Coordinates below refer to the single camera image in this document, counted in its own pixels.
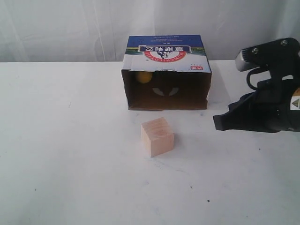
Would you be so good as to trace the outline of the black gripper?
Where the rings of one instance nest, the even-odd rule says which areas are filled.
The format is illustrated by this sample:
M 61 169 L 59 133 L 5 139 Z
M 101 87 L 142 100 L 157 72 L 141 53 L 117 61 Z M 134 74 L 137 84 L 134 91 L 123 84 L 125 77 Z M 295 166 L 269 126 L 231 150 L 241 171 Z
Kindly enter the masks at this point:
M 270 78 L 257 83 L 256 92 L 247 93 L 229 104 L 229 111 L 214 115 L 215 129 L 263 133 L 300 131 L 300 82 Z

